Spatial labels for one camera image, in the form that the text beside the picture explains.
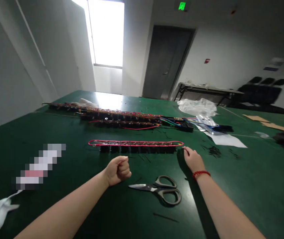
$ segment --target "cardboard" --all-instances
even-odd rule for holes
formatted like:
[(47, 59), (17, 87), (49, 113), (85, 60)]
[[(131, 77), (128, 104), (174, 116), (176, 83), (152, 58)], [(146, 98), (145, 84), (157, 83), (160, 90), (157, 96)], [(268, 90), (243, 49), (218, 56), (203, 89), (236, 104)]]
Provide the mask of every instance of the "cardboard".
[(274, 123), (267, 123), (267, 122), (261, 122), (264, 126), (267, 126), (269, 128), (275, 128), (275, 129), (279, 129), (279, 130), (283, 130), (284, 131), (284, 127), (280, 126), (280, 125), (276, 125)]
[(263, 119), (262, 117), (259, 116), (248, 116), (248, 115), (243, 115), (246, 116), (247, 118), (251, 119), (251, 120), (256, 120), (256, 121), (260, 121), (260, 122), (268, 122), (270, 123), (268, 120)]

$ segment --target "forearm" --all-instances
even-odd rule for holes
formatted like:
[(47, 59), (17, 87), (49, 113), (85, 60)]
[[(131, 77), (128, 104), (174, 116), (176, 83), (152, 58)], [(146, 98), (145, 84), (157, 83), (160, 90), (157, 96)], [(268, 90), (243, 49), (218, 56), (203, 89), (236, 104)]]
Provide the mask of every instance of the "forearm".
[(265, 238), (210, 176), (202, 174), (197, 182), (221, 239)]
[(108, 186), (103, 172), (97, 174), (41, 214), (16, 239), (73, 238)]

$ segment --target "sign on wall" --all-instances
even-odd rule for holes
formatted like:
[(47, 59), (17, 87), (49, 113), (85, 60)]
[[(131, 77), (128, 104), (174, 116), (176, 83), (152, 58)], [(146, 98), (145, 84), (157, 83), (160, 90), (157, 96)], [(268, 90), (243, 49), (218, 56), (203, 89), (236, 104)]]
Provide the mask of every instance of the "sign on wall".
[(177, 1), (175, 0), (174, 10), (179, 12), (188, 12), (191, 2), (190, 1)]
[(278, 71), (283, 64), (284, 64), (284, 58), (274, 57), (271, 59), (269, 64), (264, 68), (264, 70)]

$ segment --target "blue wire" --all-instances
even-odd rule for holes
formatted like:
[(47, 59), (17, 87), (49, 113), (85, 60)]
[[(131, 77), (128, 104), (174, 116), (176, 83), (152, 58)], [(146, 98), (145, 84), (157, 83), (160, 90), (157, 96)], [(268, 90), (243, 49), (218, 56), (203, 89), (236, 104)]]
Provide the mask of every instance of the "blue wire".
[[(186, 120), (186, 121), (188, 121), (188, 122), (191, 122), (191, 123), (204, 124), (204, 123), (200, 123), (200, 122), (189, 121), (189, 120), (187, 120), (187, 119), (184, 119), (184, 120)], [(209, 125), (209, 124), (204, 124), (204, 125), (208, 126), (209, 128), (216, 127), (216, 126), (212, 126), (212, 125)]]
[(175, 124), (175, 125), (177, 125), (177, 126), (181, 126), (181, 125), (176, 124), (176, 123), (174, 123), (174, 122), (172, 122), (172, 121), (170, 121), (170, 120), (168, 120), (168, 119), (164, 119), (164, 118), (162, 118), (162, 117), (160, 117), (160, 119), (162, 119), (162, 120), (166, 120), (166, 121), (168, 121), (168, 122), (171, 122), (171, 123), (173, 123), (173, 124)]

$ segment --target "scissors blade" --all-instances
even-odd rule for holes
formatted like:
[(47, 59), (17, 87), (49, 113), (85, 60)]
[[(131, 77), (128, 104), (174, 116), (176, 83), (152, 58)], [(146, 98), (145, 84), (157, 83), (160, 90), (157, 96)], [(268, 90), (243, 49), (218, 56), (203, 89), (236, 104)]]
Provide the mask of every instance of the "scissors blade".
[(129, 187), (133, 189), (151, 191), (151, 192), (157, 189), (157, 188), (153, 188), (152, 185), (148, 185), (148, 184), (133, 184), (133, 185), (129, 185)]

